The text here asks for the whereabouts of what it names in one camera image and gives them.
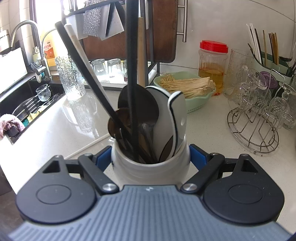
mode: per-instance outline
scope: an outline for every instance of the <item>floor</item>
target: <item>floor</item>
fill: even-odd
[[[0,167],[0,183],[6,182],[6,178]],[[10,233],[22,223],[15,205],[14,191],[7,192],[0,196],[0,230],[5,234]]]

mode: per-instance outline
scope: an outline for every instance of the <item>jar with red lid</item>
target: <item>jar with red lid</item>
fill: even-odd
[[[223,90],[225,64],[228,58],[228,46],[224,43],[203,40],[200,42],[198,75],[210,77],[216,84],[216,94]]]

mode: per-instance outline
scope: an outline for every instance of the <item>oil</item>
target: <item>oil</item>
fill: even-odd
[[[223,91],[223,77],[224,71],[222,67],[217,64],[211,64],[207,67],[198,70],[198,75],[201,78],[210,77],[216,85],[216,93],[214,95],[219,95]]]

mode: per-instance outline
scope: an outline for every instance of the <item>orange label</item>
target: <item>orange label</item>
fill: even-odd
[[[54,58],[54,49],[50,41],[44,44],[43,49],[46,59]]]

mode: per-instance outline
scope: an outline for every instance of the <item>brown wooden cutting board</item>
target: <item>brown wooden cutting board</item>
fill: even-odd
[[[178,0],[152,0],[154,61],[170,63],[176,56]],[[149,30],[147,36],[147,56],[150,60]],[[85,53],[90,61],[104,58],[106,60],[126,59],[125,32],[101,41],[100,38],[88,36],[83,39]]]

